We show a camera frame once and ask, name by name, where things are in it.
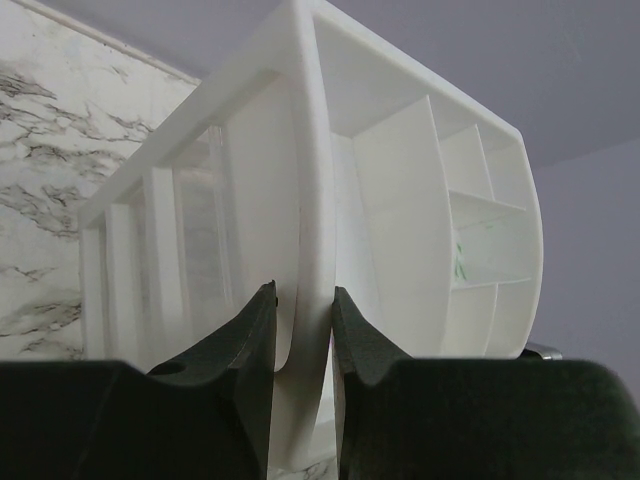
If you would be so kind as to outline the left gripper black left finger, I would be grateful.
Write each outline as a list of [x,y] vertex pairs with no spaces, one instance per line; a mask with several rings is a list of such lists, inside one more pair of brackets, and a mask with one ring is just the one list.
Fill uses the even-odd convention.
[[143,372],[109,361],[1,365],[5,479],[263,479],[274,387],[274,283]]

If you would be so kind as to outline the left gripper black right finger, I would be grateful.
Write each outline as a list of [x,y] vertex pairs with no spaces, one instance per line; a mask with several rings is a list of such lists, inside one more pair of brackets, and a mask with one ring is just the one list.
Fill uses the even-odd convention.
[[343,479],[635,479],[639,412],[574,360],[415,359],[344,288],[331,309]]

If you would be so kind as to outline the white makeup organizer with drawers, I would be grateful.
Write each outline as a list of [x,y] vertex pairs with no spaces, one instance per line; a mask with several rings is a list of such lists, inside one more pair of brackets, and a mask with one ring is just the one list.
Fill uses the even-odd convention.
[[414,357],[514,358],[543,234],[520,132],[326,1],[285,1],[81,207],[89,359],[149,369],[274,282],[269,463],[336,453],[345,288]]

